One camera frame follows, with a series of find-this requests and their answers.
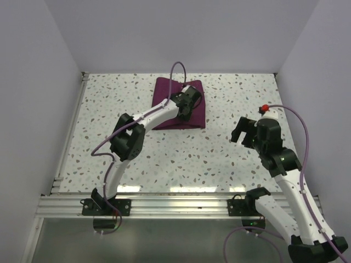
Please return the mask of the purple cloth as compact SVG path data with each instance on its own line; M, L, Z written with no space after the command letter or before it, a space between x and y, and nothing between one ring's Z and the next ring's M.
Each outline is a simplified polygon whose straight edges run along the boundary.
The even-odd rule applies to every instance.
M154 130L204 129L206 127L206 102L202 82L200 80L195 80L190 81L187 84L196 88L202 95L202 100L199 104L197 102L197 108L193 110L190 120L183 121L176 117L158 125L154 128ZM151 106L154 107L162 100L166 99L168 97L168 93L169 79L157 77Z

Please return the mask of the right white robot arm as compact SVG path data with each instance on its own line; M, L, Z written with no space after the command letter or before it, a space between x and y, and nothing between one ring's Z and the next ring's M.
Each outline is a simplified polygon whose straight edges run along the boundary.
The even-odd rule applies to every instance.
M333 262L348 249L344 237L336 236L322 216L304 178L305 162L283 146L279 114L274 105L259 108L259 120L241 117L231 133L237 142L257 151L262 166L281 188L292 214L285 212L264 187L246 192L245 211L268 219L286 242L292 262Z

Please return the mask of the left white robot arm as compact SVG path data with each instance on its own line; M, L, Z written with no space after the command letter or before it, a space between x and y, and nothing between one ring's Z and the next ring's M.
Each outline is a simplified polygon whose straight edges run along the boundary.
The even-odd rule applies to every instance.
M91 152L91 156L110 156L112 162L102 180L91 194L94 215L121 215L115 197L120 180L130 161L143 149L145 135L160 124L175 118L189 121L203 95L195 87L186 85L178 93L135 116L125 113L118 119L114 131Z

